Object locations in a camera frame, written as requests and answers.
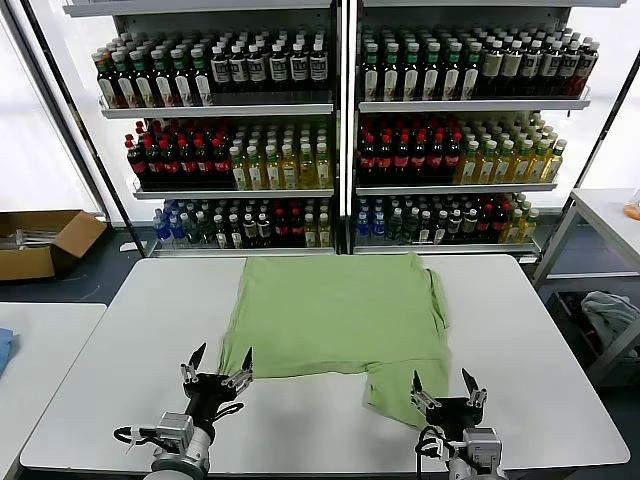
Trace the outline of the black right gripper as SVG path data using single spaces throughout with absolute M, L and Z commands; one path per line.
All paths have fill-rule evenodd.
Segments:
M 465 429 L 475 428 L 482 422 L 481 408 L 486 402 L 487 390 L 481 388 L 465 368 L 461 373 L 469 393 L 468 399 L 452 397 L 439 398 L 438 401 L 423 390 L 418 372 L 413 373 L 411 402 L 418 410 L 428 410 L 427 423 L 438 427 L 447 440 L 461 441 Z

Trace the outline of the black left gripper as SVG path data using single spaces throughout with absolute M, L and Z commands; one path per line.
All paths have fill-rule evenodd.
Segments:
M 238 396 L 253 381 L 253 348 L 245 355 L 241 368 L 229 375 L 198 373 L 207 344 L 203 342 L 180 365 L 183 388 L 189 403 L 185 414 L 195 426 L 212 426 L 224 416 L 239 412 L 244 404 Z

